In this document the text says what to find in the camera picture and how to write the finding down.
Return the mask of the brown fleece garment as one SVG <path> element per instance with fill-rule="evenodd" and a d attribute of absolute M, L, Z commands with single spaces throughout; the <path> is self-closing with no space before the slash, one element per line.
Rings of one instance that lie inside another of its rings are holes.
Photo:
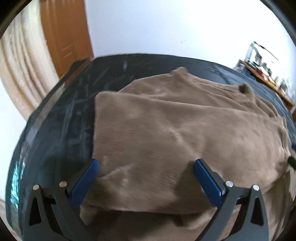
<path fill-rule="evenodd" d="M 287 121 L 248 84 L 185 68 L 95 96 L 93 158 L 100 170 L 80 216 L 97 240 L 194 240 L 215 213 L 193 163 L 203 159 L 236 186 L 256 184 L 269 240 L 295 198 Z"/>

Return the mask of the beige curtain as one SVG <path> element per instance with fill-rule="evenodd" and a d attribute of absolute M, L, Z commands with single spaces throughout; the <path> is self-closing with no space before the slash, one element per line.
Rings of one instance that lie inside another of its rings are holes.
<path fill-rule="evenodd" d="M 1 37 L 1 81 L 25 120 L 59 81 L 43 31 L 39 1 L 21 10 Z"/>

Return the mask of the wooden desk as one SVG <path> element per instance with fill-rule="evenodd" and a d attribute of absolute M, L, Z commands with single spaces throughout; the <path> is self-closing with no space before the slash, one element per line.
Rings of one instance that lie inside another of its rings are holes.
<path fill-rule="evenodd" d="M 292 110 L 293 102 L 289 100 L 285 94 L 280 90 L 279 87 L 277 87 L 274 83 L 271 81 L 264 79 L 253 67 L 251 67 L 248 63 L 246 63 L 243 60 L 239 60 L 239 63 L 242 64 L 249 72 L 250 74 L 256 79 L 257 82 L 264 84 L 268 88 L 272 89 L 275 93 L 277 93 L 280 98 L 285 103 L 288 110 Z"/>

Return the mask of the brown wooden door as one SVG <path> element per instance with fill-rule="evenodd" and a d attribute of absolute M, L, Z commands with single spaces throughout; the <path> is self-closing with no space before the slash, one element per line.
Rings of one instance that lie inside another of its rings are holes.
<path fill-rule="evenodd" d="M 59 77 L 79 60 L 94 57 L 84 0 L 40 1 L 46 43 Z"/>

